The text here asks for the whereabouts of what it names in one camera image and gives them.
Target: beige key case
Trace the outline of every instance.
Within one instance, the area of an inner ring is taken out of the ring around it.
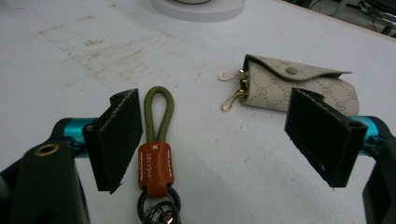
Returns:
[[[222,108],[231,109],[238,98],[242,104],[287,111],[291,88],[322,94],[325,102],[346,116],[358,115],[359,102],[355,88],[340,79],[336,71],[278,59],[247,55],[243,70],[221,73],[221,80],[241,77],[241,90],[228,99]]]

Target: gold clasp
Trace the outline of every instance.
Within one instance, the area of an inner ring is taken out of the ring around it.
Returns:
[[[222,81],[227,81],[244,73],[244,70],[239,70],[237,72],[222,72],[219,74],[219,78]]]
[[[225,112],[231,111],[233,107],[233,102],[235,101],[236,98],[243,98],[246,97],[246,92],[243,90],[238,90],[236,91],[230,98],[228,98],[222,105],[221,109],[224,110]]]

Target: table surface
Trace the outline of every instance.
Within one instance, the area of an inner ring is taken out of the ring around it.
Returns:
[[[283,131],[286,113],[221,103],[246,54],[351,71],[360,114],[394,130],[394,39],[275,0],[249,0],[229,21],[179,21],[147,0],[0,2],[0,170],[45,141],[62,118],[99,117],[116,92],[160,85],[176,110],[167,142],[183,223],[364,223],[374,161],[329,188]],[[157,123],[165,105],[156,98]],[[137,157],[112,195],[76,160],[92,223],[138,223]]]

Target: orange leather tag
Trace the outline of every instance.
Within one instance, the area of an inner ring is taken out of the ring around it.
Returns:
[[[139,188],[147,189],[148,198],[166,197],[168,186],[175,181],[171,147],[165,142],[150,142],[140,146],[138,153]]]

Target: keychain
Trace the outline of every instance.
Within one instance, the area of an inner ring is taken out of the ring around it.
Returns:
[[[151,105],[156,94],[161,94],[167,103],[158,136],[155,137]],[[148,91],[144,102],[147,143],[138,149],[138,185],[143,190],[137,202],[137,214],[143,224],[179,224],[180,198],[171,186],[175,178],[172,167],[171,148],[165,142],[167,129],[171,121],[175,102],[172,94],[164,87],[153,87]],[[170,197],[146,210],[147,198]]]

